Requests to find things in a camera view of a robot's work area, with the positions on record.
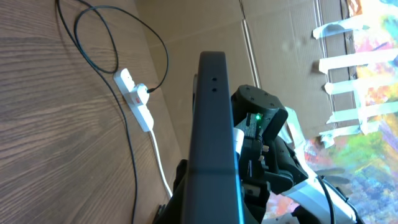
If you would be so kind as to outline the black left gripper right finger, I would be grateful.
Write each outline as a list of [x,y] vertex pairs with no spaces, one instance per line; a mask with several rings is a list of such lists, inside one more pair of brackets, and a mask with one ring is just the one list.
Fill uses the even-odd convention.
[[261,223],[266,213],[267,201],[270,197],[269,186],[242,184],[244,220],[246,223]]

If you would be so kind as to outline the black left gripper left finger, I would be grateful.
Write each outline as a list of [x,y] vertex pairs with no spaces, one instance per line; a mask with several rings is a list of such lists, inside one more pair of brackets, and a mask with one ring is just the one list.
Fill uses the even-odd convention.
[[159,205],[153,224],[181,224],[187,164],[186,159],[179,162],[173,183],[173,195],[168,204]]

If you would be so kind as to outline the blue Samsung Galaxy smartphone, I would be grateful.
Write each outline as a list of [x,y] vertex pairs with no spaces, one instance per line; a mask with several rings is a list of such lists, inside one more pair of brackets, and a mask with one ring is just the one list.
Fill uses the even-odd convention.
[[223,52],[200,54],[182,223],[244,223]]

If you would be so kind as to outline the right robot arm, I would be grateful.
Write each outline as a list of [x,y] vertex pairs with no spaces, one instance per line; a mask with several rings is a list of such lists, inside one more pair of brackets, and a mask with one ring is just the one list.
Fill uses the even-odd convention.
[[[305,163],[302,154],[278,133],[289,114],[278,97],[241,85],[231,97],[238,172],[247,223],[362,223],[341,189]],[[298,207],[266,218],[271,194],[291,198]]]

